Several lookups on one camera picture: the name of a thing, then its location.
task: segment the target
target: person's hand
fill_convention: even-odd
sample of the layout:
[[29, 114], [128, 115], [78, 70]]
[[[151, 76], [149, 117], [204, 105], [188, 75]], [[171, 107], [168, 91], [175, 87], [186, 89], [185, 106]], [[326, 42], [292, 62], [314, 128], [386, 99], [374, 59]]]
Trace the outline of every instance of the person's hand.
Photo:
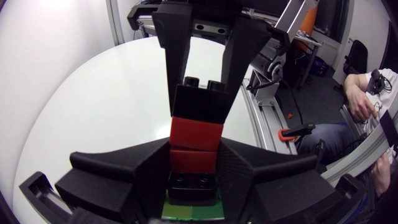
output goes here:
[[373, 115], [374, 119], [377, 118], [376, 109], [366, 94], [357, 86], [351, 86], [347, 89], [346, 94], [351, 114], [357, 121], [366, 121], [371, 115]]
[[375, 163], [371, 172], [374, 189], [378, 197], [388, 189], [390, 185], [390, 162], [384, 153]]

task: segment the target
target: jeans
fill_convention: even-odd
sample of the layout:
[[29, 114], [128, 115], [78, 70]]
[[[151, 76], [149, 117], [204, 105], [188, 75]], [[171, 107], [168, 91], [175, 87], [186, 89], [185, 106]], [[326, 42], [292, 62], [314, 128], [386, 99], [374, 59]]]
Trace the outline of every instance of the jeans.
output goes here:
[[345, 157], [358, 146], [359, 143], [350, 145], [354, 139], [347, 126], [341, 124], [316, 124], [312, 134], [302, 137], [296, 141], [298, 154], [314, 154], [315, 145], [319, 140], [325, 141], [325, 151], [321, 163], [324, 165]]

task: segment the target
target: orange object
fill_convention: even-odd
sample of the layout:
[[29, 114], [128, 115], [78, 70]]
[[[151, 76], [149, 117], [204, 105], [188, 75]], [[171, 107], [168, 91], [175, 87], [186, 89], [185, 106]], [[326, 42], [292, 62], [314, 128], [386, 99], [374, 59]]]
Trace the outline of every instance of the orange object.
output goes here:
[[281, 141], [293, 141], [294, 140], [294, 136], [292, 137], [283, 137], [282, 136], [282, 131], [288, 131], [290, 130], [290, 128], [285, 128], [285, 129], [281, 129], [278, 131], [278, 137]]
[[214, 173], [217, 152], [191, 151], [180, 148], [170, 150], [170, 169], [172, 172]]
[[[305, 31], [308, 35], [312, 34], [313, 26], [315, 24], [315, 18], [317, 17], [318, 6], [313, 9], [308, 10], [307, 14], [304, 17], [303, 22], [300, 25], [300, 30]], [[303, 44], [300, 41], [294, 40], [294, 44], [297, 47], [300, 47], [302, 50], [307, 51], [307, 44]]]
[[222, 124], [173, 117], [169, 143], [178, 147], [217, 151], [223, 127]]
[[308, 35], [312, 34], [313, 25], [315, 24], [315, 19], [317, 18], [317, 11], [318, 6], [308, 10], [303, 22], [300, 25], [299, 29], [305, 31]]

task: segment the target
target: desk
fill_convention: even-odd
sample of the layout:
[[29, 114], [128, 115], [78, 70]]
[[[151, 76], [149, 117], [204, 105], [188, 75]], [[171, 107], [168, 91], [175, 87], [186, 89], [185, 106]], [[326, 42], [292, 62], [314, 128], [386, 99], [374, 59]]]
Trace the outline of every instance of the desk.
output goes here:
[[[224, 46], [192, 38], [190, 49], [186, 76], [200, 78], [200, 85], [220, 80]], [[42, 171], [54, 187], [72, 168], [72, 152], [108, 152], [165, 138], [170, 120], [165, 54], [156, 37], [119, 45], [87, 61], [61, 84], [27, 138], [14, 182], [16, 217], [21, 223], [44, 223], [19, 190], [34, 172]], [[223, 137], [256, 145], [241, 92]]]

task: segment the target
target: person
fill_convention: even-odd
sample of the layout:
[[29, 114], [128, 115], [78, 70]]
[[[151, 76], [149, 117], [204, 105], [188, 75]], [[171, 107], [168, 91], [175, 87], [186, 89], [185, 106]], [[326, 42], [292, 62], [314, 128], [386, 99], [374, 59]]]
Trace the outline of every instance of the person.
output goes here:
[[[394, 98], [398, 95], [398, 75], [390, 69], [379, 70], [379, 73], [386, 78], [386, 87], [379, 93], [382, 104], [381, 109], [375, 108], [366, 96], [371, 73], [348, 75], [344, 82], [344, 92], [347, 96], [349, 108], [354, 119], [362, 122], [367, 134], [370, 134], [379, 124], [379, 119], [390, 108]], [[314, 145], [320, 139], [325, 141], [325, 151], [321, 163], [328, 165], [351, 153], [358, 145], [349, 128], [340, 124], [316, 124], [312, 134], [303, 136], [297, 143], [297, 153], [313, 154]], [[383, 194], [389, 184], [390, 175], [395, 171], [390, 170], [389, 156], [383, 154], [375, 163], [371, 171], [373, 183], [377, 196]]]

